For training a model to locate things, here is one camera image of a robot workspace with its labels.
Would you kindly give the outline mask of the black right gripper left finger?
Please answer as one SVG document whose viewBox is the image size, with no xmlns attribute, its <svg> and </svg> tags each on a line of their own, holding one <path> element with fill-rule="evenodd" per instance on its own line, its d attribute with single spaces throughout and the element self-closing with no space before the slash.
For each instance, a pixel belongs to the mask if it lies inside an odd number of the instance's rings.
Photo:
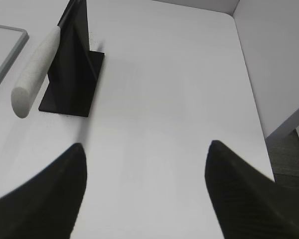
<svg viewBox="0 0 299 239">
<path fill-rule="evenodd" d="M 68 239 L 87 184 L 82 144 L 0 198 L 0 239 Z"/>
</svg>

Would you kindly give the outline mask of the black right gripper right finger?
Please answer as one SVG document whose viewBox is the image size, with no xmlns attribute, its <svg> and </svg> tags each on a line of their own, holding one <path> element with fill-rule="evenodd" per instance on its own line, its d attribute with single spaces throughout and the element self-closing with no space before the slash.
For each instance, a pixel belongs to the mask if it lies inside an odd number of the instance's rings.
<svg viewBox="0 0 299 239">
<path fill-rule="evenodd" d="M 273 182 L 219 140 L 204 177 L 224 238 L 299 239 L 299 189 Z"/>
</svg>

